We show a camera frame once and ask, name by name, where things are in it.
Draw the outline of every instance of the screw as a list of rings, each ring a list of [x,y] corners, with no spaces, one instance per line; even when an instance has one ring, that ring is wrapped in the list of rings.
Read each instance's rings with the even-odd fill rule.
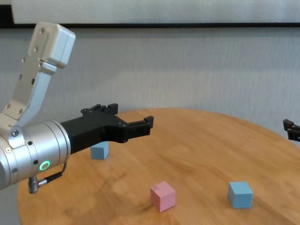
[[[10,149],[10,148],[6,148],[5,151],[6,151],[7,153],[10,153],[10,152],[11,152],[11,149]]]
[[[17,137],[17,136],[19,135],[19,131],[14,130],[14,131],[11,133],[11,135],[12,135],[13,137]]]

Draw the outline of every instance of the blue cube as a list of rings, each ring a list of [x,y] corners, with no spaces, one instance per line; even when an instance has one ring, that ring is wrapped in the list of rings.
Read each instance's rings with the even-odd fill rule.
[[[100,142],[90,148],[92,159],[105,160],[108,155],[108,142]]]
[[[228,199],[234,209],[251,208],[253,192],[247,182],[230,182]]]

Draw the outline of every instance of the textured wall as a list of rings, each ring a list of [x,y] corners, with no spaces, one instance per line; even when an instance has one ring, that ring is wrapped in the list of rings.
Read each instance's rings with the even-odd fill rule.
[[[69,65],[53,77],[34,121],[68,120],[82,108],[116,102],[120,110],[216,111],[282,135],[282,119],[300,123],[300,29],[74,31]],[[1,30],[0,107],[12,96],[31,33]],[[10,220],[1,206],[14,203],[13,194],[4,198],[8,192],[0,192],[0,218]]]

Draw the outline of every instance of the round table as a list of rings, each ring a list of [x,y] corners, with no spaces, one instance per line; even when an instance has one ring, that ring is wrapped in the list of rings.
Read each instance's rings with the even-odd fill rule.
[[[20,182],[23,225],[300,225],[300,150],[270,130],[190,109],[122,112],[125,121],[154,116],[149,136],[109,142],[105,161],[86,149],[63,176],[30,195]],[[43,178],[61,168],[38,175]],[[176,205],[158,212],[150,187],[166,181]],[[230,181],[252,188],[250,209],[233,209]]]

